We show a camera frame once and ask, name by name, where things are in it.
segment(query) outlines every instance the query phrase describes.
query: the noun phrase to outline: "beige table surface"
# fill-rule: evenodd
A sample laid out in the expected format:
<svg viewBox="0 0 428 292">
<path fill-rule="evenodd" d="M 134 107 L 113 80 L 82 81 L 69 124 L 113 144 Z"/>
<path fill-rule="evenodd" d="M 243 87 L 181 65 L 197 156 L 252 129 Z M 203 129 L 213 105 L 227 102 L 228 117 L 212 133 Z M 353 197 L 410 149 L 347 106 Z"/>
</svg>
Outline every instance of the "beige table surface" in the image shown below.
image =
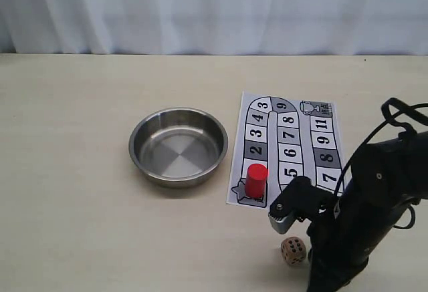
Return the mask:
<svg viewBox="0 0 428 292">
<path fill-rule="evenodd" d="M 225 204 L 242 91 L 336 102 L 348 158 L 387 98 L 426 102 L 427 79 L 426 57 L 0 55 L 0 292 L 305 291 L 267 213 Z M 229 134 L 194 190 L 159 190 L 128 155 L 133 127 L 171 106 Z M 427 217 L 424 202 L 344 291 L 426 291 Z M 307 226 L 289 234 L 309 245 Z"/>
</svg>

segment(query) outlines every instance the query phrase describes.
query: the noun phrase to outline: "die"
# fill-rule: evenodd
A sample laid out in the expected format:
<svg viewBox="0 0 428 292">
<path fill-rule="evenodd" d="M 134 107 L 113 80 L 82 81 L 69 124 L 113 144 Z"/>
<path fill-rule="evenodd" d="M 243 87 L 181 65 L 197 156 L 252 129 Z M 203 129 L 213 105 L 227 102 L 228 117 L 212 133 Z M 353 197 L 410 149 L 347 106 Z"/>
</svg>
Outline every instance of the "die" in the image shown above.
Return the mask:
<svg viewBox="0 0 428 292">
<path fill-rule="evenodd" d="M 306 246 L 298 237 L 288 237 L 281 243 L 282 257 L 288 265 L 294 266 L 306 258 Z"/>
</svg>

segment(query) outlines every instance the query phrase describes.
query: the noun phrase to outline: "white curtain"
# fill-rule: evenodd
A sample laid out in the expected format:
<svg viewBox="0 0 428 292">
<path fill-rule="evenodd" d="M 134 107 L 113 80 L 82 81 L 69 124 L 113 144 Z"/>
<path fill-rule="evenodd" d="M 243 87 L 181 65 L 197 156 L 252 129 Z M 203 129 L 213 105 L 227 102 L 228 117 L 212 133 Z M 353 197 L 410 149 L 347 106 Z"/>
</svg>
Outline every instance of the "white curtain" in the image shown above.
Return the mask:
<svg viewBox="0 0 428 292">
<path fill-rule="evenodd" d="M 0 51 L 428 54 L 428 0 L 0 0 Z"/>
</svg>

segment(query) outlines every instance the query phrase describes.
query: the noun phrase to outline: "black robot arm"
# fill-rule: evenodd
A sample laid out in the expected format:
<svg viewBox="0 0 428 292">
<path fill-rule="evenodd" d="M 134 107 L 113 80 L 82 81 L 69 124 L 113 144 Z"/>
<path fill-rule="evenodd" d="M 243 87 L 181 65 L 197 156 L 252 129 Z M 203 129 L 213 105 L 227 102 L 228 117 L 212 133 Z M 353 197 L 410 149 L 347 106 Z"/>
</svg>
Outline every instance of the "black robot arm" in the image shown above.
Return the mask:
<svg viewBox="0 0 428 292">
<path fill-rule="evenodd" d="M 389 106 L 399 111 L 392 115 Z M 428 132 L 416 133 L 409 123 L 395 120 L 400 113 L 428 126 L 428 118 L 415 108 L 391 98 L 382 106 L 385 122 L 356 150 L 345 166 L 352 179 L 343 195 L 337 196 L 296 177 L 270 206 L 270 222 L 284 234 L 295 220 L 311 221 L 310 292 L 333 292 L 348 284 L 368 263 L 368 256 L 395 227 L 412 204 L 428 198 Z M 405 129 L 387 142 L 368 144 L 376 132 L 390 124 Z"/>
</svg>

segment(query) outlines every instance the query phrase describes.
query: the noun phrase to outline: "metal bowl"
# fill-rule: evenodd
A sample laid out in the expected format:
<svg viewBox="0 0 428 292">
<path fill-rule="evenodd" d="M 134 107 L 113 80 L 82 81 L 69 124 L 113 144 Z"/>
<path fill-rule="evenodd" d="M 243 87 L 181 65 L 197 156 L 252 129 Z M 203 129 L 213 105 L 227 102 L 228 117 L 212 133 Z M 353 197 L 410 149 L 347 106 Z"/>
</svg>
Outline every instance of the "metal bowl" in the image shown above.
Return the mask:
<svg viewBox="0 0 428 292">
<path fill-rule="evenodd" d="M 227 134 L 212 115 L 170 108 L 141 121 L 129 139 L 129 154 L 152 182 L 186 188 L 206 181 L 224 159 Z"/>
</svg>

